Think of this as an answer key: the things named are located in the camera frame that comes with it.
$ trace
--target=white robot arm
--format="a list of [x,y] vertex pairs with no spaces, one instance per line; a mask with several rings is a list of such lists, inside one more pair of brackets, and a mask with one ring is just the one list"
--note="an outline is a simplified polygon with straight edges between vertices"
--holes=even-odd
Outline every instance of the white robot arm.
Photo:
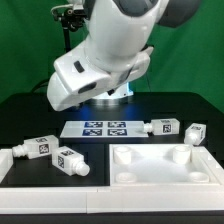
[[87,38],[58,58],[47,96],[61,111],[115,90],[145,74],[152,47],[145,47],[155,23],[178,26],[200,0],[69,0],[87,14]]

